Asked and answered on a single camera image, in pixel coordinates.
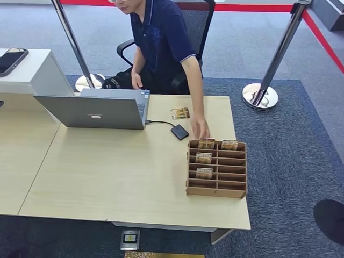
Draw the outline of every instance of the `red line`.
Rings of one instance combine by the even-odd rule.
[[[61,4],[114,6],[114,4],[109,3],[108,0],[61,0]]]
[[[336,63],[340,71],[344,74],[344,64],[342,64],[338,56],[332,49],[331,46],[325,39],[325,37],[320,31],[319,28],[314,22],[314,20],[307,11],[303,13],[303,17],[307,25],[315,34],[315,36]]]
[[[215,11],[290,12],[291,4],[216,4]]]
[[[93,5],[93,6],[115,6],[109,3],[108,0],[61,0],[62,4],[72,5]],[[195,6],[200,6],[202,3],[183,3],[186,9],[198,10]],[[232,11],[232,12],[290,12],[293,5],[290,4],[217,4],[216,11]]]

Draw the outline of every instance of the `black office chair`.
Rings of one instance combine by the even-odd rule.
[[[189,1],[174,1],[184,16],[187,32],[190,42],[196,52],[196,57],[202,66],[202,55],[205,41],[209,31],[211,19],[215,8],[214,0],[189,0]],[[117,47],[117,53],[131,66],[133,64],[123,55],[124,49],[134,45],[134,39],[127,40]],[[171,82],[171,86],[179,94],[189,94],[185,73],[177,75]]]

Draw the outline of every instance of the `stanchion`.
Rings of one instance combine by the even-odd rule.
[[[258,110],[268,110],[277,104],[278,95],[270,87],[270,83],[301,23],[303,13],[311,2],[312,0],[299,0],[293,4],[290,12],[291,19],[262,82],[249,84],[243,89],[242,97],[246,104]]]
[[[66,32],[66,35],[71,44],[75,57],[78,59],[78,64],[81,68],[82,73],[84,74],[84,76],[81,76],[76,81],[75,88],[79,92],[84,88],[101,88],[102,84],[105,81],[105,77],[101,74],[90,73],[61,2],[60,2],[60,0],[51,0],[51,2],[54,6],[58,18],[61,22]]]

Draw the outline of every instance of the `navy polo shirt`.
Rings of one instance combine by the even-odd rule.
[[[136,13],[131,13],[131,19],[135,44],[162,87],[168,87],[182,72],[181,62],[195,55],[182,12],[170,0],[146,0],[143,23]]]

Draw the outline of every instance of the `laptop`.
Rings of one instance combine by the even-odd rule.
[[[143,130],[149,91],[84,89],[80,96],[33,97],[67,127]]]

